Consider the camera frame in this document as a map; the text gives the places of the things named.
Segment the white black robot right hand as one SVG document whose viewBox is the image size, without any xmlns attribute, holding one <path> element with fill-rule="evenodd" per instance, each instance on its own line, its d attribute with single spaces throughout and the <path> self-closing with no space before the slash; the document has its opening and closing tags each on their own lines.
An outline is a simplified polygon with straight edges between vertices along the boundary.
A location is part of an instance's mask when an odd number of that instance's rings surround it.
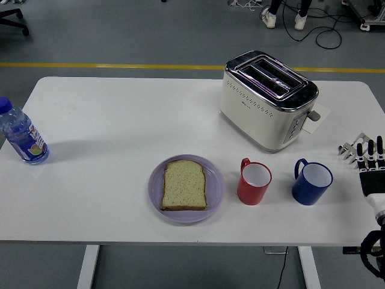
<svg viewBox="0 0 385 289">
<path fill-rule="evenodd" d="M 368 141 L 368 160 L 364 160 L 363 146 L 357 144 L 357 164 L 362 192 L 366 202 L 374 209 L 378 224 L 384 219 L 384 149 L 382 136 L 377 137 L 377 157 L 374 141 Z"/>
</svg>

